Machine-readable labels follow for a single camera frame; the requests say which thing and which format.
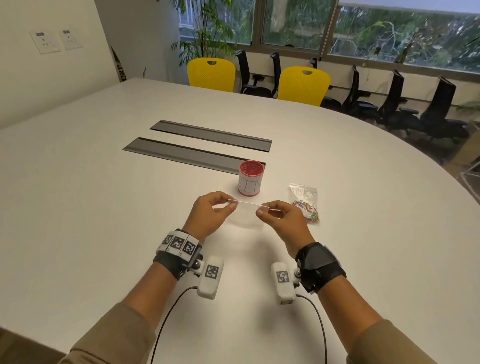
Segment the khaki sleeve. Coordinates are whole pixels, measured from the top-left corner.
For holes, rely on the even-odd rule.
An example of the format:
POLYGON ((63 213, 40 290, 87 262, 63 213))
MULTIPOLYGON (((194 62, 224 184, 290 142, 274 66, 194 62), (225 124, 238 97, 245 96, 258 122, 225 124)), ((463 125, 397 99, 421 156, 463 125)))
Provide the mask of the khaki sleeve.
POLYGON ((437 362, 392 322, 381 320, 358 337, 346 358, 346 364, 437 364, 437 362))
POLYGON ((146 364, 155 338, 141 314, 117 303, 58 364, 146 364))

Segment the person's right hand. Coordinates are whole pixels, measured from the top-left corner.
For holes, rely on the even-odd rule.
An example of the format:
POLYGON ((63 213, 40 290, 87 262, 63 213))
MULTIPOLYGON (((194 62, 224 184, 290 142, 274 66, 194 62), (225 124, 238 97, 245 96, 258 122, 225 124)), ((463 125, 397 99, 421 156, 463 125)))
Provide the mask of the person's right hand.
POLYGON ((272 201, 263 205, 269 207, 269 209, 279 209, 284 213, 283 219, 260 220, 273 228, 285 243, 291 258, 295 259, 301 249, 316 242, 298 207, 284 201, 272 201))

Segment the yellow plastic chair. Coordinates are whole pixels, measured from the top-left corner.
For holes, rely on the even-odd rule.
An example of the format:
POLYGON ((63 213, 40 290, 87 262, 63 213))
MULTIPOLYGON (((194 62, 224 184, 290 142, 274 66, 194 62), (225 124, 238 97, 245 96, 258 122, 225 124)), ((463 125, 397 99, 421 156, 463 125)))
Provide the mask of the yellow plastic chair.
POLYGON ((320 107, 331 84, 331 77, 323 70, 291 66, 281 71, 278 100, 320 107))
POLYGON ((187 65, 189 85, 233 93, 236 82, 235 65, 222 58, 195 58, 187 65))

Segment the person's left forearm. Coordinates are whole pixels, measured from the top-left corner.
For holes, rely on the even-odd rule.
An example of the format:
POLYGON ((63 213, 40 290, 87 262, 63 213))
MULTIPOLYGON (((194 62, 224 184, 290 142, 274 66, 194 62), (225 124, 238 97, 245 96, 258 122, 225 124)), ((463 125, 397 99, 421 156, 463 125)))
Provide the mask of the person's left forearm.
POLYGON ((122 303, 140 314, 156 331, 177 282, 167 268, 154 262, 122 303))

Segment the person's right forearm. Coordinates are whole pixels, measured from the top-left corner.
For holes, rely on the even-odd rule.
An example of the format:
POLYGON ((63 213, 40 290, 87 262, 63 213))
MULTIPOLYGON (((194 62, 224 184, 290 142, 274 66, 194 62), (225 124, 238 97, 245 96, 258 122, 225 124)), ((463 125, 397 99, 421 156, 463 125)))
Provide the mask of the person's right forearm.
POLYGON ((365 330, 382 320, 344 276, 328 282, 317 295, 344 347, 352 346, 365 330))

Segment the dark board leaning on wall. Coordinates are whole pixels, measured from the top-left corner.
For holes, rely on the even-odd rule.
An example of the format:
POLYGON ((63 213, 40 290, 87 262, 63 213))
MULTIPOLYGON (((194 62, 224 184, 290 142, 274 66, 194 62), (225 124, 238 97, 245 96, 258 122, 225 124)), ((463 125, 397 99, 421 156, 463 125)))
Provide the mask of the dark board leaning on wall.
POLYGON ((123 69, 123 66, 122 66, 122 63, 120 61, 120 59, 118 58, 115 50, 113 49, 112 46, 110 46, 110 50, 111 50, 111 53, 112 53, 112 56, 113 56, 113 60, 114 60, 114 64, 116 66, 116 70, 117 70, 117 75, 118 75, 118 78, 120 80, 120 82, 125 82, 127 81, 127 76, 125 74, 125 71, 123 69))

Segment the large window with grey frame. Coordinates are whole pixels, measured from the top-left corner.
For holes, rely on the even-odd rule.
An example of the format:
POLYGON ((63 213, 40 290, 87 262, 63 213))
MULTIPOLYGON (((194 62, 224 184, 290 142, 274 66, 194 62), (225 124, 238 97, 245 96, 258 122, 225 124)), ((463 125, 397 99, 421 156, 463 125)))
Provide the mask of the large window with grey frame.
MULTIPOLYGON (((480 0, 233 0, 236 50, 480 78, 480 0)), ((193 10, 178 14, 181 40, 193 10)))

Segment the white wall socket plate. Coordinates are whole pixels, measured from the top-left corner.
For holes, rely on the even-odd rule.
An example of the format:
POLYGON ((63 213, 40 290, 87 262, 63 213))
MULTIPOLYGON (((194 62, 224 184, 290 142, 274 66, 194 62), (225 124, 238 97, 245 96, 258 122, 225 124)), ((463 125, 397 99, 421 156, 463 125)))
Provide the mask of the white wall socket plate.
POLYGON ((69 29, 61 29, 58 31, 59 37, 63 43, 64 49, 66 51, 72 51, 76 49, 82 49, 83 45, 81 42, 73 35, 69 29))
POLYGON ((55 44, 50 36, 42 31, 29 31, 29 34, 39 51, 39 54, 46 55, 61 52, 61 48, 55 44))

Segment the red cup with white label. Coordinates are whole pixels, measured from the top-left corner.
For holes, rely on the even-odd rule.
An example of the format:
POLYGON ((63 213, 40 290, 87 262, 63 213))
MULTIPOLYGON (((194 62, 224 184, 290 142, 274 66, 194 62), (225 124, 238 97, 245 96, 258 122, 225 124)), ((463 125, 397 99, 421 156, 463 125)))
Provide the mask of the red cup with white label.
POLYGON ((239 166, 238 191, 246 197, 260 193, 265 166, 259 161, 247 160, 239 166))

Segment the khaki left sleeve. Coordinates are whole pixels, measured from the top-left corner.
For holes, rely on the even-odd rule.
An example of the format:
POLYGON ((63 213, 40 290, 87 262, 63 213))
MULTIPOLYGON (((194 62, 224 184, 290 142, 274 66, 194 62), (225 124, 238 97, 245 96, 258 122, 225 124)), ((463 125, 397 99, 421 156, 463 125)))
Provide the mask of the khaki left sleeve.
POLYGON ((155 338, 141 314, 117 303, 58 364, 146 364, 155 338))

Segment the khaki right sleeve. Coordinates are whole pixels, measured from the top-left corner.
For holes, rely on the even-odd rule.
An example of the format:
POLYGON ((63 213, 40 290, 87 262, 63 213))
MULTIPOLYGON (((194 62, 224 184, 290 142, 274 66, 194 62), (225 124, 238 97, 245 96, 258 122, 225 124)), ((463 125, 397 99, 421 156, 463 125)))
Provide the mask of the khaki right sleeve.
POLYGON ((392 322, 381 320, 358 337, 346 358, 346 364, 437 364, 437 362, 392 322))

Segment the tall green potted plant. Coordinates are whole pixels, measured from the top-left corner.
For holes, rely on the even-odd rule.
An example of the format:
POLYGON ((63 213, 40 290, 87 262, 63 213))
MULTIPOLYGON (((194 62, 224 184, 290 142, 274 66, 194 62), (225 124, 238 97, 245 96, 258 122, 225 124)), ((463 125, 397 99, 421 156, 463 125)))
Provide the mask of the tall green potted plant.
POLYGON ((220 16, 221 10, 231 10, 233 0, 169 0, 178 14, 193 11, 193 28, 186 40, 172 43, 178 51, 179 67, 197 58, 229 59, 235 56, 235 31, 220 16))

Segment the brown cardboard box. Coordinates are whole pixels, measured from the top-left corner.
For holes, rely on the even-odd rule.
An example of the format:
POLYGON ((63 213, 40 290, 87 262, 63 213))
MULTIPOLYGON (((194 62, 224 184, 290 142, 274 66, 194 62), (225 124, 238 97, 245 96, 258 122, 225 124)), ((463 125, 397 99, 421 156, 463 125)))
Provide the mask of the brown cardboard box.
POLYGON ((480 158, 480 121, 472 121, 467 126, 469 137, 454 152, 450 163, 470 166, 480 158))

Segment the clear plastic bag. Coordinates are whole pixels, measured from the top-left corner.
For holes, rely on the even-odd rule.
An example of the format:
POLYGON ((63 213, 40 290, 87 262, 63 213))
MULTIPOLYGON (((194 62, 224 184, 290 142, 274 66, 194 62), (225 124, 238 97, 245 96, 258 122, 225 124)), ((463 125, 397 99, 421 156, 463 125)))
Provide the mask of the clear plastic bag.
POLYGON ((226 222, 245 229, 262 229, 264 223, 256 215, 257 211, 269 212, 270 208, 265 205, 257 205, 237 200, 228 200, 229 205, 235 205, 234 212, 226 219, 226 222))

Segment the row of black office chairs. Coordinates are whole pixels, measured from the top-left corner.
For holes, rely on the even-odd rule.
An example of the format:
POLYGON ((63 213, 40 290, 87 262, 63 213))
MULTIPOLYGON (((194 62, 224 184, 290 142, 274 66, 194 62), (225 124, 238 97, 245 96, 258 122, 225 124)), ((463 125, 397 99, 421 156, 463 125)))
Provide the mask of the row of black office chairs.
MULTIPOLYGON (((238 50, 236 57, 242 82, 241 94, 277 99, 279 78, 282 72, 279 53, 274 52, 270 55, 273 61, 273 90, 257 86, 258 81, 263 80, 264 77, 250 73, 247 54, 244 50, 238 50)), ((312 68, 318 69, 317 58, 312 58, 310 63, 312 68)), ((407 100, 402 97, 405 78, 397 70, 393 71, 393 80, 389 92, 380 107, 360 100, 361 98, 370 97, 371 94, 359 89, 360 74, 356 66, 353 66, 352 70, 352 85, 345 101, 340 103, 325 96, 321 107, 363 121, 373 121, 383 125, 388 131, 403 130, 408 135, 411 131, 417 131, 429 136, 430 139, 446 138, 451 139, 455 143, 459 139, 469 138, 470 134, 467 131, 466 122, 447 118, 457 87, 444 77, 440 77, 439 84, 428 108, 418 117, 419 112, 417 110, 400 107, 407 100)))

